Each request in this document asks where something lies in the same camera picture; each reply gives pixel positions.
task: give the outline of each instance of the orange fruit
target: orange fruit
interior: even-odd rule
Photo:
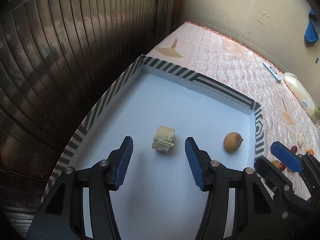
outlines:
[[[308,153],[310,153],[312,156],[315,155],[314,151],[313,150],[308,150]]]

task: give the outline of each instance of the blue textured rubber pad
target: blue textured rubber pad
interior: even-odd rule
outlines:
[[[184,144],[184,149],[186,152],[186,156],[190,165],[190,169],[195,180],[196,185],[203,190],[204,189],[204,181],[202,179],[202,167],[196,157],[196,152],[194,151],[189,139],[187,138]]]
[[[127,169],[129,166],[132,152],[133,152],[133,140],[130,137],[129,143],[126,145],[126,148],[124,150],[124,154],[122,155],[122,158],[118,164],[118,167],[116,168],[115,186],[117,188],[119,188],[123,184],[124,177],[125,177],[125,174],[127,173]]]
[[[300,173],[301,161],[280,142],[274,142],[270,147],[271,153],[277,157],[290,171]]]

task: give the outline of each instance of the kiwi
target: kiwi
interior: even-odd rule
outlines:
[[[237,132],[231,132],[223,140],[223,147],[227,152],[235,152],[239,149],[243,139]]]

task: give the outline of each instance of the pink bedspread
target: pink bedspread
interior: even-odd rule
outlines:
[[[148,55],[195,70],[259,102],[264,122],[264,156],[270,161],[276,159],[270,152],[271,144],[280,141],[291,148],[297,145],[299,132],[305,134],[315,157],[320,158],[315,125],[286,84],[277,83],[264,69],[262,63],[266,59],[253,50],[220,33],[185,23]],[[298,153],[305,154],[302,148]],[[310,197],[298,173],[286,169],[284,174],[293,183],[296,195]]]

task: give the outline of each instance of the black and white striped border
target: black and white striped border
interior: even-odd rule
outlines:
[[[135,73],[135,71],[142,65],[147,65],[167,73],[179,76],[186,80],[189,80],[193,83],[201,85],[205,88],[208,88],[216,93],[219,93],[231,100],[254,110],[255,113],[255,123],[256,123],[256,145],[255,145],[255,159],[263,156],[264,152],[264,134],[263,134],[263,120],[261,113],[261,106],[259,103],[253,99],[241,94],[240,92],[228,87],[212,78],[204,76],[198,72],[190,70],[185,67],[167,62],[154,57],[149,57],[141,55],[134,63],[127,68],[120,77],[111,85],[111,87],[102,95],[98,102],[91,109],[89,114],[83,120],[79,128],[76,130],[65,150],[63,151],[56,167],[54,168],[52,175],[49,179],[49,182],[45,188],[42,200],[48,194],[49,190],[52,188],[53,184],[60,176],[61,172],[68,167],[70,160],[73,155],[76,153],[76,150],[80,146],[82,140],[86,136],[89,129],[92,127],[95,120],[101,114],[103,109],[109,104],[111,98],[116,95],[119,89],[128,81],[128,79]]]

